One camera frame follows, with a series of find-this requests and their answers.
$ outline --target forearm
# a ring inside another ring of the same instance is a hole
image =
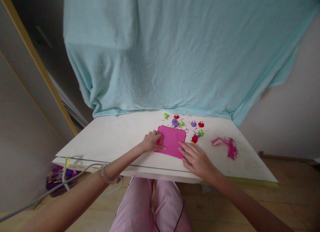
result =
[[[222,173],[213,178],[210,183],[241,211],[256,231],[293,231]]]
[[[141,154],[139,146],[134,147],[105,168],[105,174],[113,181]],[[100,170],[63,194],[54,203],[37,214],[22,231],[65,231],[102,194],[108,184]]]

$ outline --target purple bag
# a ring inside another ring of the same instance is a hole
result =
[[[58,165],[55,167],[50,174],[47,176],[47,183],[46,183],[46,189],[47,191],[53,189],[54,187],[58,186],[59,184],[62,183],[62,171],[63,167]],[[65,180],[69,180],[77,175],[77,172],[75,170],[66,170],[66,175],[65,175]],[[72,188],[76,185],[77,179],[72,180],[71,182],[68,183],[69,187]],[[57,197],[59,195],[64,194],[67,192],[67,189],[65,186],[61,186],[58,188],[56,191],[53,191],[50,196],[52,198]]]

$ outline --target hand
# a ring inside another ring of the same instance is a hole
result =
[[[143,141],[139,144],[143,153],[151,152],[156,150],[166,150],[166,147],[157,145],[157,141],[162,144],[162,135],[158,134],[157,131],[149,132],[144,136]]]
[[[206,153],[196,144],[182,142],[179,142],[179,144],[184,148],[183,150],[179,147],[179,151],[184,155],[184,158],[182,158],[183,165],[193,174],[208,182],[213,182],[218,175],[222,175],[211,163]]]

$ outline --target yellow tag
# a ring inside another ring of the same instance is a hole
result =
[[[66,157],[66,160],[67,160],[67,166],[66,166],[66,169],[67,169],[68,166],[69,166],[69,163],[70,163],[70,157]]]

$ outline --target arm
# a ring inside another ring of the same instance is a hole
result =
[[[271,212],[243,192],[237,185],[230,182],[214,165],[208,156],[196,145],[180,143],[179,148],[184,155],[183,165],[192,173],[208,181],[247,218],[257,231],[290,231],[286,224]]]
[[[165,150],[165,147],[156,144],[158,140],[159,143],[162,143],[161,135],[155,130],[149,132],[148,135],[145,135],[143,142],[108,164],[104,168],[105,174],[113,181],[143,153]],[[95,172],[38,213],[22,231],[67,230],[108,186],[102,178],[100,170]]]

